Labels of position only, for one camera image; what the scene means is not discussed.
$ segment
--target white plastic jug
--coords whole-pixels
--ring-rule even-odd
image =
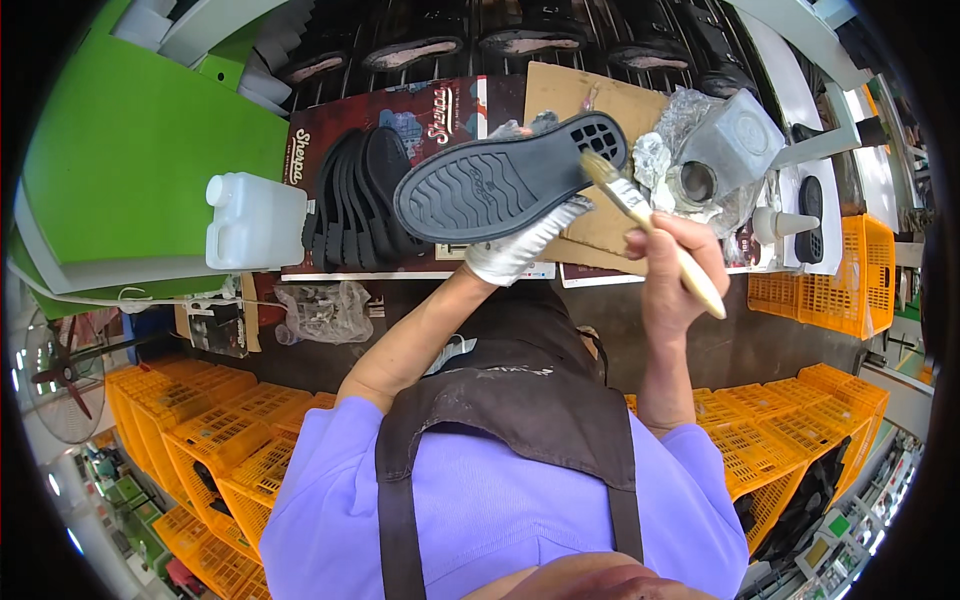
[[[211,269],[270,270],[303,261],[303,190],[250,173],[227,173],[210,178],[206,203],[213,206],[213,223],[206,228]]]

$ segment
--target brown apron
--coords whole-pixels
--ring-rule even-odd
[[[634,445],[623,395],[598,378],[563,302],[543,281],[498,290],[459,331],[473,352],[400,392],[376,440],[380,562],[387,600],[426,597],[411,474],[439,423],[486,431],[524,458],[607,484],[618,552],[643,562]]]

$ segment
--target paintbrush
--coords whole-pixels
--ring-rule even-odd
[[[580,166],[624,214],[636,221],[646,233],[653,232],[653,208],[630,180],[620,175],[605,158],[590,149],[580,154]],[[687,291],[703,303],[709,314],[717,319],[726,319],[727,309],[723,305],[723,298],[703,268],[680,244],[677,244],[677,257],[680,259],[681,280]]]

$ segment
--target factory floor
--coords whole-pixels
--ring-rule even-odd
[[[304,341],[293,346],[277,343],[273,327],[260,330],[262,352],[244,359],[219,354],[195,354],[217,364],[253,372],[259,381],[310,392],[336,392],[341,380],[363,353],[439,285],[439,281],[370,281],[366,287],[374,300],[384,302],[383,318],[372,319],[374,334],[363,344],[318,344]],[[610,358],[609,384],[621,392],[636,393],[646,364],[648,340],[640,319],[642,283],[565,290],[554,288],[566,303],[576,324],[596,328]],[[765,383],[796,376],[816,363],[849,371],[863,343],[850,335],[747,308],[747,276],[731,278],[727,294],[728,318],[717,321],[701,316],[687,334],[687,364],[694,388],[725,388]]]

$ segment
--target hand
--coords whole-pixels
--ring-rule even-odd
[[[513,285],[550,240],[591,210],[591,201],[574,196],[526,229],[491,242],[471,244],[467,248],[467,266],[488,283]]]
[[[678,243],[703,267],[720,296],[730,288],[720,244],[710,227],[662,212],[655,212],[653,220],[658,228],[653,234],[633,229],[624,236],[628,258],[647,258],[649,270],[640,302],[643,328],[652,347],[685,339],[690,324],[704,312],[704,306],[681,283]]]

